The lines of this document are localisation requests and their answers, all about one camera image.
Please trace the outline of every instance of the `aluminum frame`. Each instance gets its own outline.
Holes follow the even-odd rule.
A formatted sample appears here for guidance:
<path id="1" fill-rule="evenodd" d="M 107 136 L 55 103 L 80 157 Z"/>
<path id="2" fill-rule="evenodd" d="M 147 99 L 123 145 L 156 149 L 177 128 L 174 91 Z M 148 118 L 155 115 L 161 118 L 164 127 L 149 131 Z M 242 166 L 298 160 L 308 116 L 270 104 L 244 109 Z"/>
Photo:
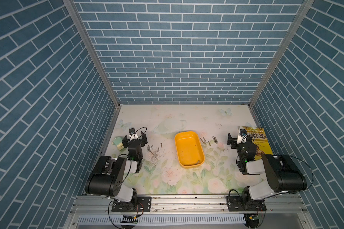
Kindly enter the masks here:
<path id="1" fill-rule="evenodd" d="M 94 46 L 91 42 L 91 39 L 88 35 L 88 32 L 80 18 L 79 12 L 75 6 L 75 3 L 73 0 L 63 0 L 64 5 L 67 9 L 67 11 L 69 12 L 69 15 L 71 17 L 71 19 L 73 20 L 73 23 L 75 25 L 75 27 L 77 28 L 79 35 L 85 45 L 85 47 L 88 50 L 89 55 L 92 58 L 92 61 L 94 63 L 94 66 L 96 66 L 96 69 L 99 73 L 99 76 L 101 77 L 103 83 L 105 84 L 105 87 L 113 101 L 113 103 L 115 104 L 115 107 L 118 109 L 120 106 L 120 103 L 117 100 L 116 94 L 112 89 L 112 86 L 110 84 L 110 81 L 108 80 L 108 77 L 105 73 L 105 69 L 103 68 L 101 61 L 96 53 L 96 50 L 94 49 Z"/>
<path id="2" fill-rule="evenodd" d="M 267 67 L 266 72 L 264 73 L 260 83 L 257 85 L 257 89 L 253 93 L 253 95 L 252 95 L 252 97 L 248 103 L 249 107 L 253 107 L 253 105 L 256 103 L 257 99 L 260 96 L 260 93 L 264 89 L 266 83 L 269 81 L 271 75 L 273 74 L 275 68 L 277 67 L 280 59 L 284 55 L 285 50 L 287 49 L 292 38 L 296 34 L 299 26 L 301 25 L 304 17 L 306 16 L 307 12 L 311 8 L 313 2 L 314 2 L 314 0 L 304 0 L 302 5 L 299 7 L 297 15 L 295 16 L 293 22 L 290 24 L 288 31 L 282 40 L 282 43 L 280 44 L 278 50 L 275 52 L 271 63 Z"/>
<path id="3" fill-rule="evenodd" d="M 199 195 L 139 195 L 151 196 L 151 212 L 144 214 L 231 214 L 231 213 L 256 213 L 255 211 L 228 210 L 227 194 L 199 194 Z M 109 199 L 102 196 L 84 195 L 77 196 L 69 213 L 64 228 L 75 229 L 82 215 L 108 215 Z M 302 221 L 304 229 L 315 228 L 308 214 L 307 208 L 299 194 L 284 194 L 270 197 L 265 200 L 267 214 L 296 213 Z M 125 213 L 112 213 L 110 215 L 123 215 Z"/>

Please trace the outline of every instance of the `black cable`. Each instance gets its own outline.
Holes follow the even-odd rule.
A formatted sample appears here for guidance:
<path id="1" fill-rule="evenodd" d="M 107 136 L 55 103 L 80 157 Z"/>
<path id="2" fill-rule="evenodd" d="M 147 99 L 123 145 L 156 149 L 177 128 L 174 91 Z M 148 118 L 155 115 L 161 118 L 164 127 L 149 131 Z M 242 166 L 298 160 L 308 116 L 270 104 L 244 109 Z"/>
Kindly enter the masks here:
<path id="1" fill-rule="evenodd" d="M 266 215 L 266 211 L 265 211 L 264 216 L 263 216 L 263 218 L 262 218 L 262 220 L 261 220 L 261 223 L 260 223 L 256 228 L 258 228 L 259 226 L 261 226 L 261 224 L 263 224 L 265 215 Z"/>
<path id="2" fill-rule="evenodd" d="M 124 154 L 124 153 L 123 153 L 123 154 L 120 154 L 117 158 L 119 158 L 121 155 L 126 155 L 127 158 L 129 158 L 129 155 Z M 124 181 L 126 180 L 127 176 L 128 176 L 129 173 L 130 173 L 130 170 L 131 170 L 131 161 L 130 161 L 130 168 L 129 168 L 129 171 L 127 172 L 127 174 L 126 174 L 124 180 L 121 182 L 121 184 L 120 184 L 117 188 L 115 188 L 115 190 L 112 192 L 112 195 L 113 195 L 113 193 L 122 185 L 122 183 L 124 183 Z"/>
<path id="3" fill-rule="evenodd" d="M 299 159 L 299 158 L 297 158 L 297 157 L 295 157 L 295 156 L 292 156 L 292 155 L 286 155 L 286 154 L 278 154 L 278 156 L 289 156 L 289 157 L 291 157 L 291 158 L 296 158 L 297 160 L 300 160 L 301 162 L 303 162 L 303 163 L 305 163 L 307 166 L 308 166 L 308 168 L 310 168 L 310 170 L 311 170 L 311 173 L 312 173 L 312 181 L 311 181 L 311 184 L 308 186 L 308 188 L 306 188 L 306 189 L 304 189 L 304 190 L 301 190 L 301 191 L 306 191 L 306 190 L 309 190 L 310 189 L 310 187 L 312 187 L 312 184 L 313 184 L 313 180 L 314 180 L 314 175 L 313 175 L 313 171 L 312 171 L 312 168 L 304 161 L 304 160 L 302 160 L 302 159 Z"/>
<path id="4" fill-rule="evenodd" d="M 235 192 L 239 195 L 239 192 L 238 192 L 237 190 L 231 189 L 231 190 L 229 190 L 229 192 L 228 192 L 228 196 L 230 196 L 230 194 L 231 194 L 232 191 L 235 191 Z"/>
<path id="5" fill-rule="evenodd" d="M 236 157 L 236 165 L 237 165 L 237 167 L 239 168 L 239 163 L 238 163 L 238 161 L 237 161 L 238 158 L 239 158 L 239 155 L 237 155 L 237 157 Z"/>
<path id="6" fill-rule="evenodd" d="M 137 131 L 135 131 L 134 137 L 135 137 L 136 133 L 137 133 L 139 130 L 143 129 L 143 128 L 145 128 L 145 132 L 147 132 L 148 128 L 147 128 L 146 126 L 144 126 L 144 127 L 142 127 L 142 128 L 139 128 Z"/>
<path id="7" fill-rule="evenodd" d="M 108 210 L 107 210 L 108 218 L 110 219 L 110 222 L 112 223 L 112 225 L 114 225 L 116 228 L 118 228 L 118 229 L 124 229 L 124 228 L 120 228 L 120 227 L 116 226 L 116 225 L 112 222 L 112 220 L 111 220 L 111 217 L 110 217 L 110 205 L 111 205 L 112 202 L 113 202 L 113 200 L 108 204 Z"/>

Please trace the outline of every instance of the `mounting plate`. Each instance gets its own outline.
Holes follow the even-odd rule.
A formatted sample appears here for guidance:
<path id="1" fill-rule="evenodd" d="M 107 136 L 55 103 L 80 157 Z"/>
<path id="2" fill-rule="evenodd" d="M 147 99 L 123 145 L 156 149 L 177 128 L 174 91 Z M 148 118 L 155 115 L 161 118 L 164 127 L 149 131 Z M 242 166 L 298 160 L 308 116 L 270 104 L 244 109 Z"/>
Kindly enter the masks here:
<path id="1" fill-rule="evenodd" d="M 138 196 L 138 203 L 141 203 L 144 207 L 144 212 L 150 212 L 151 197 L 150 196 Z M 121 207 L 121 204 L 115 202 L 112 206 L 112 212 L 130 212 Z"/>
<path id="2" fill-rule="evenodd" d="M 266 211 L 266 206 L 264 202 L 255 201 L 252 204 L 242 205 L 242 197 L 238 195 L 231 195 L 227 196 L 227 206 L 229 211 L 257 211 L 257 207 L 259 210 Z"/>

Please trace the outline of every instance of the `white arm segment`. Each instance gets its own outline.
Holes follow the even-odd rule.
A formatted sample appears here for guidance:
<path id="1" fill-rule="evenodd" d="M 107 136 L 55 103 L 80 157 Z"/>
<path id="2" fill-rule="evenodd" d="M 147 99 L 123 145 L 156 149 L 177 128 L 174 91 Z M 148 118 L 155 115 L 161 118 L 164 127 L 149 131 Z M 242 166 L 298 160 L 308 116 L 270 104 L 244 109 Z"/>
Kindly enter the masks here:
<path id="1" fill-rule="evenodd" d="M 138 168 L 138 162 L 134 160 L 127 160 L 124 173 L 127 173 L 129 169 L 130 169 L 130 173 L 135 173 L 137 168 Z"/>
<path id="2" fill-rule="evenodd" d="M 248 191 L 250 193 L 251 199 L 253 200 L 263 200 L 271 196 L 275 196 L 277 194 L 287 193 L 287 191 L 282 191 L 279 193 L 274 192 L 274 190 L 272 190 L 271 187 L 269 186 L 269 183 L 267 182 L 266 179 L 261 181 L 257 185 L 250 186 L 248 188 Z"/>
<path id="3" fill-rule="evenodd" d="M 117 196 L 115 196 L 115 199 L 123 202 L 130 202 L 133 192 L 134 190 L 132 188 L 122 184 L 120 192 L 117 194 Z"/>
<path id="4" fill-rule="evenodd" d="M 248 174 L 257 175 L 265 173 L 263 160 L 255 160 L 246 163 L 246 170 Z"/>

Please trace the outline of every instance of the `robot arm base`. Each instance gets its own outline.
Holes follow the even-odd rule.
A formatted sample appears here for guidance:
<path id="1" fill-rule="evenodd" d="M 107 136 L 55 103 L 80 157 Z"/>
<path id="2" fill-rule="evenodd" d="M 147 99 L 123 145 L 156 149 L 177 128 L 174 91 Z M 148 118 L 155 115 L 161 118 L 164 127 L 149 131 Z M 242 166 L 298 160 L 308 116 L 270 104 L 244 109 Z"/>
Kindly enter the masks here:
<path id="1" fill-rule="evenodd" d="M 117 202 L 112 205 L 112 212 L 136 212 L 137 208 L 139 212 L 150 212 L 151 197 L 150 196 L 138 196 L 136 190 L 133 188 L 133 194 L 131 201 L 129 202 Z"/>
<path id="2" fill-rule="evenodd" d="M 241 196 L 230 195 L 226 197 L 229 211 L 266 211 L 264 200 L 253 200 L 248 187 L 243 189 Z"/>

